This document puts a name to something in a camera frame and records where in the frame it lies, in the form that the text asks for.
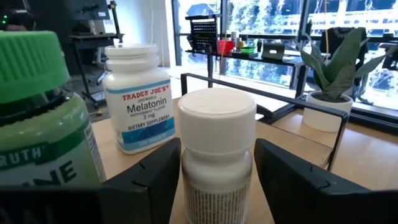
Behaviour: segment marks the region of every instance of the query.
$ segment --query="bottle label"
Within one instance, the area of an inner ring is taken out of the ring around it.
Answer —
[[[185,213],[190,223],[243,224],[246,221],[250,180],[225,192],[202,190],[184,179]]]
[[[116,138],[124,150],[150,146],[175,134],[170,80],[105,90]]]
[[[105,180],[88,120],[59,141],[0,152],[0,185],[90,185]]]

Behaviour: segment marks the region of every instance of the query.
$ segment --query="trader joe's label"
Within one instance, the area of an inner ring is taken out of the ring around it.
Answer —
[[[116,139],[124,150],[138,150],[175,134],[170,80],[105,90]]]
[[[0,185],[87,185],[105,179],[88,121],[57,142],[0,152]]]

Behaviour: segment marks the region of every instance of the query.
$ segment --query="potted plant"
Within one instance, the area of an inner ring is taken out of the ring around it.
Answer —
[[[369,40],[368,38],[361,41],[361,29],[353,29],[330,60],[324,60],[319,48],[313,44],[311,37],[307,34],[305,35],[311,43],[312,50],[310,54],[303,50],[303,46],[300,43],[297,41],[295,43],[301,53],[304,64],[313,69],[315,83],[321,89],[320,91],[309,93],[307,102],[335,108],[348,114],[351,111],[353,99],[343,93],[353,86],[355,78],[362,77],[373,71],[387,54],[393,53],[396,49],[396,47],[391,48],[386,55],[373,58],[356,70],[355,64],[359,51]],[[337,116],[305,108],[303,123],[321,131],[337,132],[341,119]]]

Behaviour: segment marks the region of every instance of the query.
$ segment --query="red object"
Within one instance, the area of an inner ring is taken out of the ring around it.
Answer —
[[[229,54],[234,49],[234,42],[232,40],[219,40],[218,41],[218,53]]]

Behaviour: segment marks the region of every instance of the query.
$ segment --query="green bottle cap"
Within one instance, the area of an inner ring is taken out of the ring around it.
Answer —
[[[55,33],[0,32],[0,103],[53,90],[68,79]]]

